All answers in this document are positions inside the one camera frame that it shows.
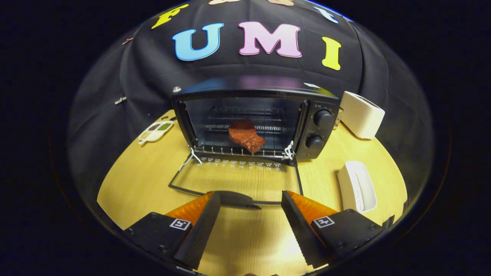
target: spice tray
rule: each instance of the spice tray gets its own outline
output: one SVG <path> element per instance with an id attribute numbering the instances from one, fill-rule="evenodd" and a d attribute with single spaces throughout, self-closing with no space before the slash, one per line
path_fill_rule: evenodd
<path id="1" fill-rule="evenodd" d="M 162 121 L 151 124 L 139 136 L 139 144 L 158 141 L 174 125 L 174 121 Z"/>

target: white container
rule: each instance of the white container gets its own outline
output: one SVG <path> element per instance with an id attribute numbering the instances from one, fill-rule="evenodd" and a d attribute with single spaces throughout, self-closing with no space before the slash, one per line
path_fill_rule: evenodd
<path id="1" fill-rule="evenodd" d="M 377 197 L 367 167 L 362 162 L 348 161 L 338 172 L 343 210 L 365 213 L 375 209 Z"/>
<path id="2" fill-rule="evenodd" d="M 361 139 L 373 139 L 382 123 L 385 111 L 369 100 L 344 91 L 340 107 L 344 109 L 341 121 Z"/>
<path id="3" fill-rule="evenodd" d="M 166 129 L 163 129 L 163 130 L 159 130 L 159 128 L 163 125 L 163 124 L 170 124 Z M 154 130 L 149 130 L 150 128 L 152 128 L 153 126 L 157 125 L 157 128 L 155 128 Z M 155 142 L 155 141 L 158 141 L 160 138 L 162 138 L 162 136 L 174 125 L 174 121 L 161 121 L 161 122 L 157 122 L 157 123 L 153 123 L 151 124 L 149 127 L 147 127 L 147 129 L 145 131 L 143 131 L 139 136 L 138 136 L 138 140 L 140 140 L 139 144 L 145 144 L 146 142 Z M 143 138 L 143 134 L 144 133 L 148 133 L 148 135 Z"/>

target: spice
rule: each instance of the spice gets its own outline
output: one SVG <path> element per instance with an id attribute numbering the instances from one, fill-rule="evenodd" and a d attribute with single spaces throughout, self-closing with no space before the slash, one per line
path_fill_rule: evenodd
<path id="1" fill-rule="evenodd" d="M 165 123 L 158 130 L 166 130 L 170 126 L 170 123 Z"/>
<path id="2" fill-rule="evenodd" d="M 154 130 L 159 126 L 160 126 L 160 124 L 155 124 L 155 125 L 151 126 L 148 130 Z"/>
<path id="3" fill-rule="evenodd" d="M 145 139 L 145 138 L 147 138 L 149 135 L 150 135 L 150 132 L 145 131 L 144 133 L 142 133 L 142 134 L 140 135 L 140 140 L 144 140 L 144 139 Z"/>

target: oven knob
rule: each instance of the oven knob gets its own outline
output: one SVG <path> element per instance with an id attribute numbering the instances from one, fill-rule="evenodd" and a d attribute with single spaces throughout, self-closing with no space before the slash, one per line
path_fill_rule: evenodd
<path id="1" fill-rule="evenodd" d="M 317 111 L 314 114 L 314 123 L 322 129 L 332 127 L 333 119 L 331 113 L 327 110 Z"/>
<path id="2" fill-rule="evenodd" d="M 312 152 L 321 152 L 322 147 L 324 147 L 324 142 L 322 142 L 322 138 L 320 136 L 312 135 L 307 138 L 307 141 L 305 141 L 305 145 Z"/>

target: blue letter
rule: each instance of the blue letter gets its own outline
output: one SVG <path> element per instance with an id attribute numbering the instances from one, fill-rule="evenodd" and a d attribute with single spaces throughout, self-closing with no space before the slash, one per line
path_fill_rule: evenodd
<path id="1" fill-rule="evenodd" d="M 339 24 L 339 22 L 338 22 L 336 19 L 334 19 L 334 16 L 333 16 L 332 14 L 328 13 L 326 10 L 323 10 L 323 9 L 321 9 L 321 8 L 318 8 L 318 7 L 314 7 L 314 9 L 316 9 L 316 10 L 320 11 L 320 12 L 321 12 L 321 14 L 322 14 L 322 15 L 323 15 L 323 16 L 324 16 L 324 17 L 325 17 L 327 20 L 329 20 L 329 21 L 331 21 L 331 22 L 334 22 L 334 23 L 336 23 L 336 24 Z"/>
<path id="2" fill-rule="evenodd" d="M 193 61 L 212 55 L 220 46 L 220 28 L 223 23 L 209 24 L 203 27 L 208 36 L 208 44 L 203 49 L 194 50 L 191 46 L 191 36 L 196 32 L 195 29 L 189 29 L 180 32 L 172 37 L 176 42 L 176 56 L 180 60 Z"/>

